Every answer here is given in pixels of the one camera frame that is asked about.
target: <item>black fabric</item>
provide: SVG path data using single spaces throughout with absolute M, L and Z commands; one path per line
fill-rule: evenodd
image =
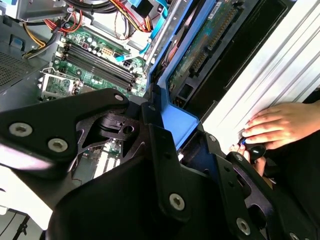
M 320 91 L 312 93 L 304 103 L 320 100 Z M 278 183 L 297 198 L 317 228 L 320 227 L 320 131 L 276 150 L 268 157 L 281 169 Z

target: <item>green circuit board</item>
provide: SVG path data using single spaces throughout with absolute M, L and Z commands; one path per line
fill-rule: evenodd
M 116 57 L 126 55 L 130 51 L 125 49 L 123 46 L 108 40 L 98 34 L 93 33 L 91 30 L 80 27 L 76 32 L 69 33 L 66 36 L 62 36 L 60 39 L 62 45 L 60 45 L 56 52 L 56 58 L 52 61 L 52 66 L 59 72 L 79 78 L 83 81 L 84 86 L 80 88 L 79 93 L 86 93 L 94 90 L 101 90 L 105 88 L 117 89 L 125 96 L 130 97 L 136 95 L 143 97 L 146 92 L 147 77 L 144 73 L 143 67 L 145 61 L 141 57 L 136 57 L 130 60 L 117 62 Z M 135 84 L 131 91 L 117 86 L 116 84 L 109 82 L 108 79 L 103 79 L 99 76 L 94 75 L 90 71 L 87 71 L 81 67 L 68 62 L 68 60 L 61 59 L 64 54 L 64 45 L 72 43 L 86 50 L 88 54 L 94 58 L 101 58 L 105 61 L 111 62 L 121 68 L 130 71 L 135 75 Z M 61 81 L 59 79 L 51 79 L 48 82 L 46 91 L 50 93 L 57 93 L 63 97 L 68 96 L 68 81 Z
M 59 59 L 55 60 L 56 63 L 58 61 L 58 64 L 53 64 L 53 67 L 57 70 L 63 70 L 63 73 L 67 74 L 67 75 L 71 75 L 77 78 L 80 78 L 85 87 L 89 87 L 92 89 L 92 91 L 94 90 L 101 90 L 101 89 L 117 89 L 119 92 L 121 92 L 122 94 L 124 94 L 125 96 L 129 97 L 132 95 L 131 92 L 127 92 L 126 89 L 123 89 L 122 87 L 119 87 L 111 82 L 108 82 L 105 79 L 102 79 L 100 77 L 97 77 L 95 75 L 93 75 L 90 72 L 87 72 L 77 66 L 72 65 L 71 63 L 68 63 L 66 61 L 60 61 Z M 69 85 L 62 85 L 59 82 L 54 82 L 52 84 L 52 87 L 49 89 L 49 91 L 51 92 L 51 90 L 60 88 L 60 89 L 64 89 L 64 93 L 67 92 Z M 83 87 L 82 89 L 80 89 L 80 93 L 85 93 L 87 92 L 87 88 Z
M 138 69 L 145 66 L 145 61 L 141 57 L 131 59 L 131 61 L 116 61 L 115 57 L 120 55 L 127 55 L 130 53 L 129 50 L 117 43 L 93 34 L 90 30 L 80 27 L 76 32 L 69 33 L 66 36 L 67 42 L 72 42 L 80 46 L 83 49 L 90 50 L 93 52 L 97 49 L 102 53 L 101 58 L 109 60 L 125 69 Z
M 176 88 L 180 88 L 186 75 L 190 74 L 190 70 L 197 72 L 200 69 L 208 56 L 204 48 L 207 47 L 209 51 L 214 48 L 236 12 L 232 0 L 217 1 L 211 14 L 168 80 L 170 93 Z

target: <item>yellow wire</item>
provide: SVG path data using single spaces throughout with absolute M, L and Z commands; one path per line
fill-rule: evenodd
M 135 21 L 133 21 L 131 19 L 131 17 L 120 7 L 117 5 L 117 3 L 113 0 L 109 0 L 111 3 L 113 3 L 113 5 L 125 16 L 126 19 L 128 19 L 128 21 L 134 26 L 134 28 L 138 31 L 141 32 L 141 29 L 139 28 L 139 26 L 135 23 Z
M 148 29 L 148 31 L 151 31 L 151 27 L 150 27 L 150 23 L 149 23 L 148 18 L 145 19 L 145 25 L 146 25 L 146 28 Z
M 29 37 L 30 37 L 36 44 L 38 44 L 41 48 L 43 48 L 43 47 L 46 45 L 46 43 L 45 43 L 44 41 L 41 41 L 41 40 L 39 40 L 38 38 L 36 38 L 36 37 L 29 31 L 29 29 L 27 28 L 27 25 L 26 25 L 25 23 L 24 23 L 23 25 L 24 25 L 25 30 L 26 30 L 27 34 L 29 35 Z

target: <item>blue cable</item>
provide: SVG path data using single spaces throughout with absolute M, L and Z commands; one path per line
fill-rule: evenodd
M 132 55 L 131 53 L 130 54 L 127 54 L 127 55 L 122 55 L 122 56 L 118 56 L 115 58 L 115 60 L 117 62 L 122 62 L 122 61 L 125 61 L 127 59 L 133 59 L 133 58 L 136 58 L 144 53 L 146 53 L 146 51 L 149 49 L 150 47 L 150 43 L 152 42 L 153 39 L 155 39 L 155 37 L 157 36 L 157 34 L 159 33 L 161 27 L 163 26 L 163 24 L 165 23 L 167 17 L 168 17 L 168 6 L 167 6 L 167 2 L 166 0 L 155 0 L 157 3 L 159 3 L 160 5 L 163 6 L 163 11 L 162 11 L 162 14 L 160 15 L 160 19 L 158 20 L 158 22 L 156 23 L 150 37 L 149 37 L 149 42 L 147 43 L 147 45 L 145 46 L 144 49 L 142 49 L 141 51 L 139 51 L 139 54 L 137 55 Z

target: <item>silver metal side panel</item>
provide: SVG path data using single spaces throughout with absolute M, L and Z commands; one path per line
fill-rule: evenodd
M 203 123 L 227 153 L 245 123 L 320 85 L 320 0 L 299 0 Z

